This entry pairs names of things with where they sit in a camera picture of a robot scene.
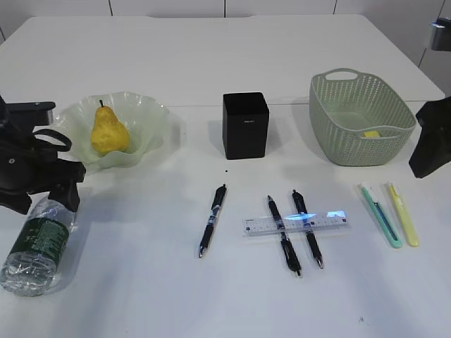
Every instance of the clear ruler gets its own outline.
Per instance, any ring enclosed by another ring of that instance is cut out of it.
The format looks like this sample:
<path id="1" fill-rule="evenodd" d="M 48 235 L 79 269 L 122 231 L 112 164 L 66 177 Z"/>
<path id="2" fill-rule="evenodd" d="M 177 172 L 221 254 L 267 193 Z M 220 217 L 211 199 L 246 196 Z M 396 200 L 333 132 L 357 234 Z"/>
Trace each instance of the clear ruler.
<path id="1" fill-rule="evenodd" d="M 246 236 L 265 236 L 281 232 L 306 232 L 309 230 L 331 230 L 348 228 L 349 223 L 344 211 L 325 213 L 305 213 L 283 217 L 285 229 L 279 230 L 272 217 L 258 217 L 243 220 Z"/>

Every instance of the water bottle label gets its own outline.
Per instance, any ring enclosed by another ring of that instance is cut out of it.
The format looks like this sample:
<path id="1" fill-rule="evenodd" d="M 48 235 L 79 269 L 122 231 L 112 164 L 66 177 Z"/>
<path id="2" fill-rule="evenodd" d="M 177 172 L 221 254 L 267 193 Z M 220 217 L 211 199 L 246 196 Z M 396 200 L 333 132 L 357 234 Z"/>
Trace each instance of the water bottle label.
<path id="1" fill-rule="evenodd" d="M 58 267 L 68 238 L 69 230 L 60 222 L 48 218 L 33 218 L 24 224 L 10 254 L 35 252 L 51 259 Z"/>

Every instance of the basket handle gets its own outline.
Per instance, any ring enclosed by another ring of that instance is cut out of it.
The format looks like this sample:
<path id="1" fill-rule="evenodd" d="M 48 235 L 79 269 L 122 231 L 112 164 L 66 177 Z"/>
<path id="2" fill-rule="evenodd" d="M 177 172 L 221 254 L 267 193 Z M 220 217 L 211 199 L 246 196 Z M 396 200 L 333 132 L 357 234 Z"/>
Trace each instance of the basket handle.
<path id="1" fill-rule="evenodd" d="M 383 131 L 388 131 L 388 132 L 397 132 L 396 135 L 393 136 L 385 136 L 385 137 L 366 137 L 364 136 L 365 132 L 383 132 Z M 406 129 L 404 128 L 398 128 L 398 127 L 392 127 L 389 125 L 381 125 L 379 127 L 371 127 L 371 128 L 366 128 L 363 130 L 359 130 L 359 131 L 354 131 L 352 132 L 353 134 L 355 134 L 358 138 L 360 139 L 398 139 L 402 136 L 402 132 L 405 132 Z"/>
<path id="2" fill-rule="evenodd" d="M 361 77 L 363 75 L 363 73 L 361 73 L 357 70 L 351 69 L 351 68 L 336 68 L 336 69 L 332 69 L 332 70 L 329 70 L 328 72 L 321 74 L 321 76 L 324 77 L 324 79 L 326 79 L 327 81 L 354 81 L 357 78 L 356 77 L 354 79 L 344 79 L 344 80 L 339 80 L 339 79 L 329 80 L 328 78 L 326 78 L 327 75 L 334 74 L 334 73 L 352 73 L 352 74 L 355 74 L 357 77 Z"/>

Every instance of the woven basket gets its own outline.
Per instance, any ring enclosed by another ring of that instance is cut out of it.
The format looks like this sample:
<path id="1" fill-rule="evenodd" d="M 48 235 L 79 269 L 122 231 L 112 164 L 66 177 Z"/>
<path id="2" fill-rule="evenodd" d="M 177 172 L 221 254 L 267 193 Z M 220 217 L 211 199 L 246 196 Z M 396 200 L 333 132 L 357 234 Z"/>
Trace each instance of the woven basket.
<path id="1" fill-rule="evenodd" d="M 355 78 L 327 78 L 342 72 Z M 338 165 L 386 164 L 405 145 L 416 123 L 406 103 L 381 78 L 348 68 L 311 79 L 309 108 L 321 148 Z M 379 137 L 366 137 L 364 133 L 371 131 Z"/>

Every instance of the pear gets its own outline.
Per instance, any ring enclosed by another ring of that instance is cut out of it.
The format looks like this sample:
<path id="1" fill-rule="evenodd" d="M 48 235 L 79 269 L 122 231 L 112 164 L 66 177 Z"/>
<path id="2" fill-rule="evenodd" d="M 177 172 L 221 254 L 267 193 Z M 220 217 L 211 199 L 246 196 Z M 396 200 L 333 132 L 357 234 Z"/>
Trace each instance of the pear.
<path id="1" fill-rule="evenodd" d="M 130 146 L 130 134 L 116 114 L 100 100 L 91 132 L 91 145 L 100 154 L 110 151 L 125 151 Z"/>

